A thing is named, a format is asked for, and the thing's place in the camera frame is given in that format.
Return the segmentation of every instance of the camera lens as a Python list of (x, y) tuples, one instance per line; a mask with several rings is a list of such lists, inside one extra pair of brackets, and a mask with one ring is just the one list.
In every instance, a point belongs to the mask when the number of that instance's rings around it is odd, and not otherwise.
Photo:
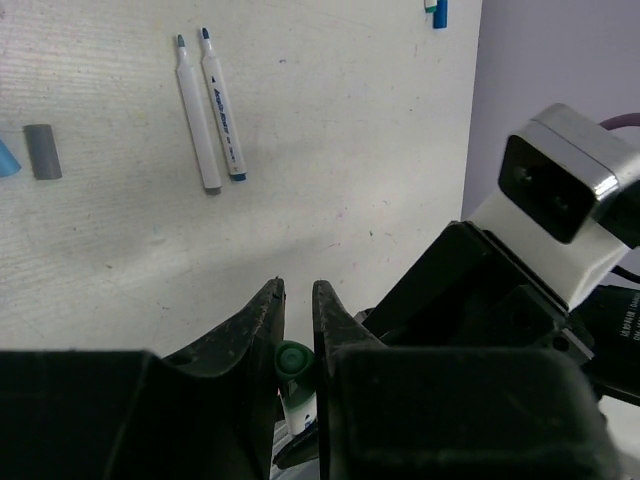
[(528, 187), (533, 183), (533, 177), (528, 168), (517, 165), (513, 169), (513, 174), (516, 177), (516, 181), (523, 187)]

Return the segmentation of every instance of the blue object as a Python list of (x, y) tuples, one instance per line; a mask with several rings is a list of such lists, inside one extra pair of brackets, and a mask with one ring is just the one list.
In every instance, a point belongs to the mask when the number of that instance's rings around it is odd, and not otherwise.
[(0, 140), (0, 177), (10, 177), (18, 173), (21, 168), (7, 146)]
[(449, 2), (447, 0), (438, 0), (436, 12), (433, 14), (433, 28), (447, 28), (448, 10)]

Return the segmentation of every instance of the marker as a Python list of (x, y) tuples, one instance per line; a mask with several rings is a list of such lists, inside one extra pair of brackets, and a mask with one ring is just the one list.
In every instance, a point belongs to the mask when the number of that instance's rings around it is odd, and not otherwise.
[(213, 111), (216, 114), (216, 123), (220, 132), (222, 141), (222, 149), (227, 158), (229, 166), (229, 175), (237, 182), (246, 180), (247, 167), (244, 163), (242, 150), (240, 149), (240, 140), (238, 139), (238, 131), (236, 123), (231, 113), (231, 103), (227, 96), (227, 87), (222, 76), (222, 68), (218, 56), (211, 45), (211, 38), (206, 28), (202, 29), (202, 43), (204, 46), (204, 57), (202, 57), (202, 68), (204, 70), (207, 85), (209, 87), (209, 95), (213, 103)]
[(276, 346), (274, 364), (284, 419), (292, 436), (299, 435), (318, 416), (313, 352), (301, 343), (285, 340)]
[(193, 145), (196, 149), (204, 190), (209, 195), (217, 195), (222, 190), (220, 172), (218, 171), (216, 156), (211, 145), (207, 117), (204, 114), (204, 107), (200, 100), (196, 73), (193, 65), (189, 62), (182, 35), (178, 35), (178, 55), (180, 59), (176, 73), (180, 82), (184, 107), (187, 110), (191, 138), (193, 138)]

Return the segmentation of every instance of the cable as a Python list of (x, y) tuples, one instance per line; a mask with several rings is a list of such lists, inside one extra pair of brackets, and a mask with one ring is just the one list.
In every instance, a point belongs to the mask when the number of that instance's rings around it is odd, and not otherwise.
[(606, 130), (617, 130), (624, 127), (640, 127), (640, 113), (625, 113), (612, 117), (600, 123)]
[[(600, 126), (606, 130), (617, 130), (618, 128), (625, 127), (640, 127), (640, 113), (625, 113), (624, 115), (611, 117), (604, 122), (601, 122)], [(636, 275), (626, 268), (622, 268), (620, 265), (613, 267), (611, 273), (630, 282), (640, 284), (640, 275)]]
[(626, 268), (622, 268), (620, 265), (616, 265), (615, 267), (613, 267), (611, 273), (613, 273), (614, 275), (618, 275), (620, 278), (624, 278), (625, 280), (628, 280), (630, 282), (640, 284), (640, 275), (630, 272)]

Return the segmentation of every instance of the purple cable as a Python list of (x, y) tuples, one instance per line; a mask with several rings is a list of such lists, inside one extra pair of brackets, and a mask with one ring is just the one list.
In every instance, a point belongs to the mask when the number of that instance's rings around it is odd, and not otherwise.
[(625, 113), (605, 120), (600, 124), (605, 130), (617, 130), (624, 127), (640, 127), (640, 113)]

